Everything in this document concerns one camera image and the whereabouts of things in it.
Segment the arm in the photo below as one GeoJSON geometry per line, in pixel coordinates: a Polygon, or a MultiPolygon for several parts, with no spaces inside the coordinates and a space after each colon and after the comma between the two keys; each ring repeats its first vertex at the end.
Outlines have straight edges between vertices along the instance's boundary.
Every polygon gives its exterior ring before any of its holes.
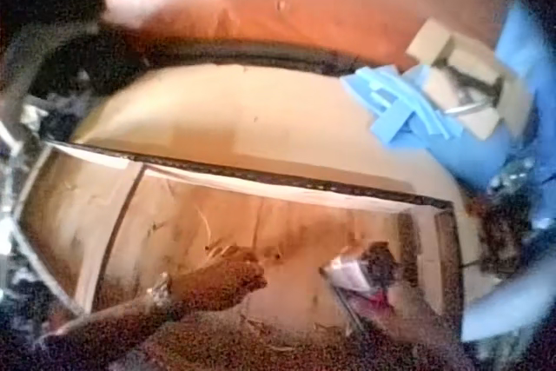
{"type": "Polygon", "coordinates": [[[406,282],[396,282],[388,290],[393,308],[377,308],[366,299],[350,301],[363,317],[393,339],[427,348],[453,370],[475,370],[452,329],[427,304],[420,292],[406,282]]]}
{"type": "Polygon", "coordinates": [[[166,302],[146,294],[71,321],[44,336],[37,348],[51,362],[101,368],[145,341],[170,318],[233,307],[249,292],[266,286],[262,274],[248,251],[229,248],[208,266],[172,280],[166,302]]]}

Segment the hand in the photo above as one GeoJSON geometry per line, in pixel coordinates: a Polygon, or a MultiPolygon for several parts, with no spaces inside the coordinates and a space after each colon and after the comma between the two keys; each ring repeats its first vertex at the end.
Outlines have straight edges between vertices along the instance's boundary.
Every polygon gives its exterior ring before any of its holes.
{"type": "Polygon", "coordinates": [[[419,343],[428,348],[442,348],[457,339],[450,327],[427,304],[420,291],[407,282],[396,282],[388,290],[393,308],[377,308],[362,297],[350,304],[374,325],[397,341],[419,343]]]}
{"type": "Polygon", "coordinates": [[[172,280],[173,297],[187,309],[226,310],[266,287],[264,270],[252,251],[232,246],[218,252],[202,268],[172,280]]]}

